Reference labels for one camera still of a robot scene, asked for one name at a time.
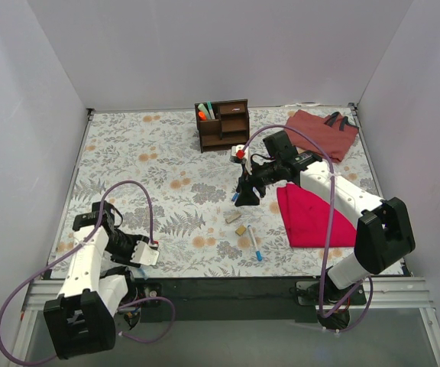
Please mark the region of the orange black highlighter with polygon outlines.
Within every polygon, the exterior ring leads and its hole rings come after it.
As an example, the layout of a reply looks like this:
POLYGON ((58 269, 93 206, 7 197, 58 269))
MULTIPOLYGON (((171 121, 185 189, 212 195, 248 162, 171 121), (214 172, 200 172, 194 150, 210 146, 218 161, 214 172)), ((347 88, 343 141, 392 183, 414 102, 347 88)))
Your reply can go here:
POLYGON ((209 119, 204 112, 199 112, 199 118, 203 121, 209 119))

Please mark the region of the green highlighter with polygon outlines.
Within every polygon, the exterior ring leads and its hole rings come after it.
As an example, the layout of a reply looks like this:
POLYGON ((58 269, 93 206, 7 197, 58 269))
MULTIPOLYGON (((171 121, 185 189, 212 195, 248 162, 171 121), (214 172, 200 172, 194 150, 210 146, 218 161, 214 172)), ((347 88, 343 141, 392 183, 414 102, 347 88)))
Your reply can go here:
POLYGON ((209 110, 205 107, 205 105, 203 103, 198 104, 198 110, 200 112, 203 112, 203 114, 205 115, 205 117, 207 119, 211 119, 212 118, 210 113, 209 113, 209 110))

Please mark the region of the light blue pen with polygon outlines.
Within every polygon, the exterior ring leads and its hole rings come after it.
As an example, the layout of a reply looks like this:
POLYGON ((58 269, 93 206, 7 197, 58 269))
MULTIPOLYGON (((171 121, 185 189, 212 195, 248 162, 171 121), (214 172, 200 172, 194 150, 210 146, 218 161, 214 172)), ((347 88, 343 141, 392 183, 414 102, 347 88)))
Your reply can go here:
POLYGON ((143 278, 144 280, 147 280, 147 279, 149 278, 148 275, 147 275, 147 273, 144 271, 143 268, 139 268, 138 270, 139 270, 139 272, 141 273, 141 276, 142 276, 142 278, 143 278))

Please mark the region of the teal capped white pen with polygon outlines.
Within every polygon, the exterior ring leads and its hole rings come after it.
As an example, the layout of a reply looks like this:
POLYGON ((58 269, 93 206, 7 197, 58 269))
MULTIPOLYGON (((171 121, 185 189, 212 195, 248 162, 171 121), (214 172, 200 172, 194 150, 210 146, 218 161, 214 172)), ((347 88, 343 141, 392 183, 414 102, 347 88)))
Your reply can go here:
POLYGON ((211 104, 210 101, 207 102, 207 106, 208 106, 208 111, 209 111, 209 114, 211 116, 211 119, 215 120, 215 113, 213 111, 212 104, 211 104))

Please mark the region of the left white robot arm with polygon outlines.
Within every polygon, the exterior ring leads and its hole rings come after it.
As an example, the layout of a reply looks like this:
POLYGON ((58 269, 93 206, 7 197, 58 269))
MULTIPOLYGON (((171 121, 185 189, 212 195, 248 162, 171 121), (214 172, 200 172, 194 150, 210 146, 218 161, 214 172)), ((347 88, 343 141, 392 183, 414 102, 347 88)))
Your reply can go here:
POLYGON ((115 224, 120 212, 109 202, 92 204, 92 211, 73 222, 76 245, 57 298, 44 305, 44 319, 59 359, 113 349, 116 340, 114 315, 119 304, 137 300, 138 287, 129 267, 138 244, 149 243, 143 235, 126 234, 115 224))

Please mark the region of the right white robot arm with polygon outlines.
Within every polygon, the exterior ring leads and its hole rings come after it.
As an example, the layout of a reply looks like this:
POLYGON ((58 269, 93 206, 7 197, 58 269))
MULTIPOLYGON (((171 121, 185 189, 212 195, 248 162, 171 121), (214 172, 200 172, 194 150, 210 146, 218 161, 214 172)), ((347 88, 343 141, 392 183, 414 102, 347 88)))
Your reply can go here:
POLYGON ((332 234, 336 213, 356 230, 353 252, 336 265, 322 268, 320 298, 330 304, 344 302, 357 283, 381 273, 415 249, 402 200, 385 200, 337 178, 331 163, 311 151, 299 153, 286 132, 266 137, 264 144, 270 155, 264 164, 253 162, 245 145, 231 150, 231 161, 242 166, 236 206, 258 205, 268 185, 285 180, 328 204, 327 234, 332 234))

